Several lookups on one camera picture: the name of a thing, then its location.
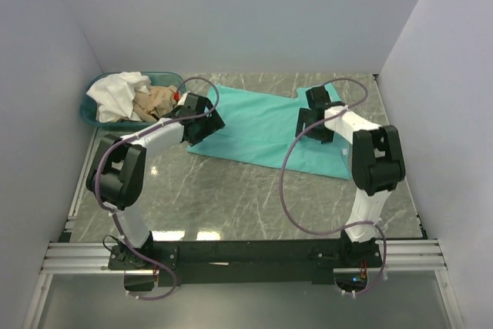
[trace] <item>laundry basket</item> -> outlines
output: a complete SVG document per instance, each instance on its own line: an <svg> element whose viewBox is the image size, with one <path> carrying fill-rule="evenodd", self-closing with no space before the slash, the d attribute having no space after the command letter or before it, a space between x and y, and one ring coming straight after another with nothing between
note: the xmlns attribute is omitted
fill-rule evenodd
<svg viewBox="0 0 493 329"><path fill-rule="evenodd" d="M92 86L96 81L106 77L107 75L111 75L113 73L119 72L110 72L104 73L95 79L93 79L87 89ZM182 83L183 78L180 75L177 75L173 72L141 72L143 75L148 76L151 80L151 85L153 86L176 86ZM185 92L185 86L182 86L179 90L181 93ZM117 123L101 123L96 120L96 113L98 110L98 105L90 96L85 95L84 100L82 101L82 105L80 106L80 116L84 120L85 123L91 126L100 127L104 130L108 131L129 131L135 132L139 131L153 123L145 123L145 122L134 122L134 121L122 121Z"/></svg>

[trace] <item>white wall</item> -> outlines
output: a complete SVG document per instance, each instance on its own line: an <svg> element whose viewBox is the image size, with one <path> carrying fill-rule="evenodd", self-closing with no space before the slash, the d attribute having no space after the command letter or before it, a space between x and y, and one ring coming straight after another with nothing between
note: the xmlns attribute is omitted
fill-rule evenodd
<svg viewBox="0 0 493 329"><path fill-rule="evenodd" d="M100 68L62 0L0 0L0 327L20 327L69 210L90 131L77 107Z"/></svg>
<svg viewBox="0 0 493 329"><path fill-rule="evenodd" d="M380 75L468 328L493 327L493 2L419 0Z"/></svg>
<svg viewBox="0 0 493 329"><path fill-rule="evenodd" d="M69 0L106 71L380 72L417 0Z"/></svg>

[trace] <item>beige cloth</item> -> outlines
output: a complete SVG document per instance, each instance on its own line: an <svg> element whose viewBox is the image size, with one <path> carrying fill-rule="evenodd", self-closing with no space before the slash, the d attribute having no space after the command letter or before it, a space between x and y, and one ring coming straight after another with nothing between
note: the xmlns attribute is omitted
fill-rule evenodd
<svg viewBox="0 0 493 329"><path fill-rule="evenodd" d="M154 123L157 121L156 117L161 118L175 108L173 94L176 87L150 86L149 91L150 94L136 92L133 110L143 121Z"/></svg>

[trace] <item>teal towel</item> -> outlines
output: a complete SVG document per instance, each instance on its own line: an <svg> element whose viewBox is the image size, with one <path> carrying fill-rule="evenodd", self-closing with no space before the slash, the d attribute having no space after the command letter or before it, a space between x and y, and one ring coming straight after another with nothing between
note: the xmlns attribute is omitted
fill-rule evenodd
<svg viewBox="0 0 493 329"><path fill-rule="evenodd" d="M298 112L300 108L308 108L305 95L308 88L299 88L294 99L225 86L217 88L220 93L217 111L226 126L188 151L280 169L295 137ZM333 101L339 100L332 85L327 85L326 90ZM212 89L207 96L211 102L216 101ZM294 147L287 168L350 179L348 153L349 143L337 134L327 144L304 137Z"/></svg>

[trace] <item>gray marble surface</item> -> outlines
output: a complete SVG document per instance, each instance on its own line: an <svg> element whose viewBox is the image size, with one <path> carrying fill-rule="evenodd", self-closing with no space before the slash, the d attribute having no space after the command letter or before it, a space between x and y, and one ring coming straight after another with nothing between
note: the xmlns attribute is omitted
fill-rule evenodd
<svg viewBox="0 0 493 329"><path fill-rule="evenodd" d="M327 73L200 75L224 86L289 97L296 95L298 87L340 77ZM370 91L368 100L354 111L388 124L374 77L350 77L362 81ZM336 82L334 86L345 102L362 97L361 88L353 83ZM190 82L187 89L205 95L208 88L205 82ZM105 134L99 130L96 142ZM139 206L159 240L309 238L284 216L278 181L279 170L187 153L182 143L147 161ZM329 230L346 222L356 186L352 180L287 172L284 189L290 212L301 224L312 230ZM115 234L111 219L97 207L90 192L83 190L77 206L72 242L96 242L108 233ZM381 219L388 237L422 237L407 182L401 182L391 194Z"/></svg>

